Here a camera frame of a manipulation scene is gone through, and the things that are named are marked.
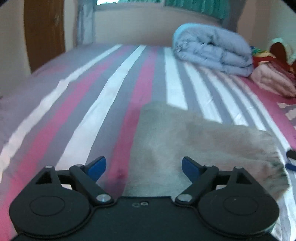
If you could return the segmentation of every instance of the gray-brown fabric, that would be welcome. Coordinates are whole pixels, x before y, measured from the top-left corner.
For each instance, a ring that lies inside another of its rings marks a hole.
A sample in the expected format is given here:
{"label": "gray-brown fabric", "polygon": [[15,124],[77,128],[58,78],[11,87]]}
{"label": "gray-brown fabric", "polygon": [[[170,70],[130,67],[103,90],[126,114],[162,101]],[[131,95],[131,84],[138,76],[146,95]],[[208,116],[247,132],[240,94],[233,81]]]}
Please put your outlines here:
{"label": "gray-brown fabric", "polygon": [[191,184],[180,162],[189,156],[220,170],[243,166],[278,200],[289,184],[273,138],[266,131],[208,121],[165,103],[147,104],[133,140],[124,195],[176,197]]}

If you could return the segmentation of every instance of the bedsheet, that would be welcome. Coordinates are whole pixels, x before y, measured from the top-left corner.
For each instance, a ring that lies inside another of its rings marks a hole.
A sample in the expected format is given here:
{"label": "bedsheet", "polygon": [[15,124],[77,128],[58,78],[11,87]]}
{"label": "bedsheet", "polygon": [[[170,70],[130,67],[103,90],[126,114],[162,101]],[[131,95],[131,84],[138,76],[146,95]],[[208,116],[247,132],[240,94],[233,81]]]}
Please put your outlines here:
{"label": "bedsheet", "polygon": [[[68,169],[105,156],[107,171],[99,184],[111,194],[123,193],[140,110],[151,101],[273,132],[287,162],[296,130],[276,100],[252,84],[176,60],[163,47],[90,45],[50,61],[0,100],[0,240],[15,235],[11,201],[46,165]],[[272,234],[293,241],[296,179],[287,174],[292,187],[278,201],[280,218]]]}

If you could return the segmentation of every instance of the striped bedsheet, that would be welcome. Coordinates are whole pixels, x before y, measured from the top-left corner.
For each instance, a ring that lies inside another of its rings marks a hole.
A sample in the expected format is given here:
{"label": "striped bedsheet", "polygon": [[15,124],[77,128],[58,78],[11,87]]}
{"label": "striped bedsheet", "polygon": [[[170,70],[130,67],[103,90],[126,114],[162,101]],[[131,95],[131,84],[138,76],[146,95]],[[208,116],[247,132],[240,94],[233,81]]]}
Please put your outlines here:
{"label": "striped bedsheet", "polygon": [[[286,117],[276,102],[247,79],[178,61],[170,48],[80,47],[47,63],[0,100],[0,240],[15,235],[11,201],[45,165],[68,169],[105,156],[100,184],[121,183],[123,191],[140,110],[151,101],[273,132],[283,162],[295,145],[296,130],[282,126]],[[273,235],[294,241],[295,173],[288,177],[292,187],[278,202]]]}

